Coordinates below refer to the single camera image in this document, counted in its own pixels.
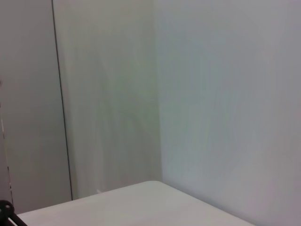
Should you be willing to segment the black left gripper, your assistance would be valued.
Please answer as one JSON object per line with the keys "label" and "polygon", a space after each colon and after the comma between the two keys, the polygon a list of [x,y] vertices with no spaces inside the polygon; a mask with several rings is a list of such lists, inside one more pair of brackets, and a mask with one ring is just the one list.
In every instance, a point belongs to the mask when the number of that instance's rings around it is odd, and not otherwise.
{"label": "black left gripper", "polygon": [[9,226],[27,226],[14,212],[15,208],[12,203],[7,200],[0,200],[0,217],[8,218]]}

